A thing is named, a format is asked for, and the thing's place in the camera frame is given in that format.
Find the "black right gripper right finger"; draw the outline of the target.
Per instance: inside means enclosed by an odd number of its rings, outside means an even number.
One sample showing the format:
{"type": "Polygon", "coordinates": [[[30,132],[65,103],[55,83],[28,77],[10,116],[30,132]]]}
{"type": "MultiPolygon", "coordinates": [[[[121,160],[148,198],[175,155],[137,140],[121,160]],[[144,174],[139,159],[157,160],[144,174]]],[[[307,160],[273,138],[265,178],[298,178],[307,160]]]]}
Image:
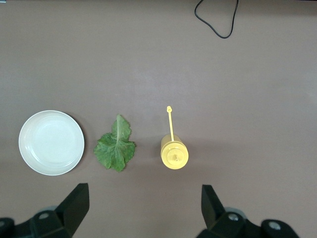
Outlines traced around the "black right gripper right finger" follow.
{"type": "Polygon", "coordinates": [[[206,224],[199,238],[297,238],[297,233],[285,222],[266,219],[260,226],[250,222],[245,214],[224,208],[211,185],[202,185],[201,211],[206,224]]]}

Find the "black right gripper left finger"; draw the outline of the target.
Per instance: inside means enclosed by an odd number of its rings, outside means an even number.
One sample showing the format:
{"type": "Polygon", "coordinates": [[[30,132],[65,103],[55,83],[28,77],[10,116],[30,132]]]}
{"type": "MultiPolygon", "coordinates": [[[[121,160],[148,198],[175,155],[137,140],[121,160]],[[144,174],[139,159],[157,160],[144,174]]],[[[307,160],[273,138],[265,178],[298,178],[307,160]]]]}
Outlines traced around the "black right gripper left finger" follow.
{"type": "Polygon", "coordinates": [[[36,213],[16,225],[9,217],[0,219],[2,238],[71,238],[89,211],[89,186],[78,184],[56,207],[36,213]]]}

